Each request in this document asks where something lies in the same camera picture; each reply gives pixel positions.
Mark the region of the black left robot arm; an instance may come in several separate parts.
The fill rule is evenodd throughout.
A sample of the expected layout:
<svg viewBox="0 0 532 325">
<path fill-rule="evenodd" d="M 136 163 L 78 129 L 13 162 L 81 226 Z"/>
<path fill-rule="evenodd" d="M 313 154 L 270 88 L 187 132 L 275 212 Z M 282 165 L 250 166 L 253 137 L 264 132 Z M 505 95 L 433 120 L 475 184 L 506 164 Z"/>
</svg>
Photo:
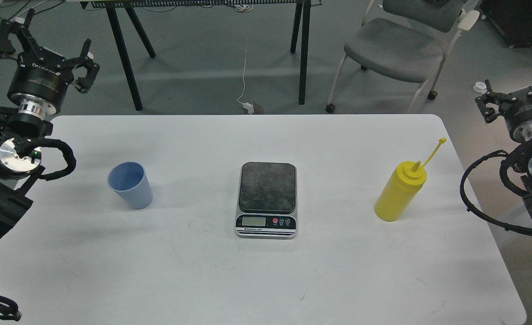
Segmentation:
<svg viewBox="0 0 532 325">
<path fill-rule="evenodd" d="M 100 69 L 90 39 L 74 58 L 40 46 L 29 31 L 35 13 L 29 9 L 23 19 L 0 23 L 0 59 L 18 65 L 7 92 L 12 106 L 0 106 L 0 239 L 33 205 L 26 195 L 36 181 L 57 180 L 76 168 L 72 148 L 51 138 L 47 117 L 61 111 L 69 87 L 87 93 Z"/>
</svg>

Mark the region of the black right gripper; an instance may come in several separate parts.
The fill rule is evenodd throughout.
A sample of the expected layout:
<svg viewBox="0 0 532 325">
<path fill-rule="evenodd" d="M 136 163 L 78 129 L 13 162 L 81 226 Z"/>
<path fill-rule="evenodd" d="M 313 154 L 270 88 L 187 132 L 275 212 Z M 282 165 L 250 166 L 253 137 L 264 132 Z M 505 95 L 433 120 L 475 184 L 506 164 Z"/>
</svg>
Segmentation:
<svg viewBox="0 0 532 325">
<path fill-rule="evenodd" d="M 488 90 L 475 98 L 485 123 L 492 123 L 497 117 L 503 116 L 509 137 L 521 144 L 532 139 L 532 86 L 531 98 L 520 101 L 523 93 L 523 89 L 508 94 Z"/>
</svg>

